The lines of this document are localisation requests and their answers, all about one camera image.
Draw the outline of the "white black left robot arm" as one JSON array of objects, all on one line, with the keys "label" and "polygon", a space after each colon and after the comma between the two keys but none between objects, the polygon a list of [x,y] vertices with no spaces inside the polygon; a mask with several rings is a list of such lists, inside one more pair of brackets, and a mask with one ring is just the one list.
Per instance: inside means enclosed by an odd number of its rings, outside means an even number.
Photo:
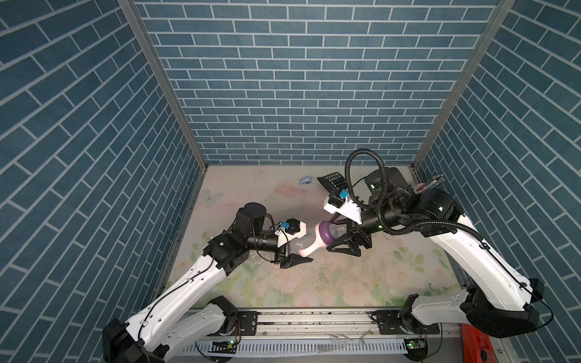
[{"label": "white black left robot arm", "polygon": [[201,338],[233,333],[238,309],[224,296],[212,299],[192,316],[186,313],[251,252],[271,252],[270,262],[282,269],[311,260],[290,252],[290,242],[306,235],[306,224],[288,219],[263,228],[271,217],[262,204],[240,208],[230,227],[208,242],[192,267],[167,291],[124,322],[113,319],[105,326],[104,361],[168,362]]}]

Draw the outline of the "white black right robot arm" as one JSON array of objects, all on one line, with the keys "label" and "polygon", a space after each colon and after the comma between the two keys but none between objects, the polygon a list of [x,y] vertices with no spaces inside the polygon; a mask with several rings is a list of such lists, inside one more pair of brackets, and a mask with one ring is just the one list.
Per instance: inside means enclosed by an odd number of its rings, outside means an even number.
[{"label": "white black right robot arm", "polygon": [[477,231],[464,210],[445,191],[412,187],[397,168],[375,170],[364,178],[371,196],[359,207],[338,172],[320,177],[328,191],[325,210],[332,219],[318,228],[327,251],[358,257],[372,247],[372,235],[387,228],[419,232],[444,249],[472,283],[459,293],[409,295],[398,314],[404,331],[432,325],[472,325],[491,337],[528,334],[543,327],[534,303],[544,284],[513,269]]}]

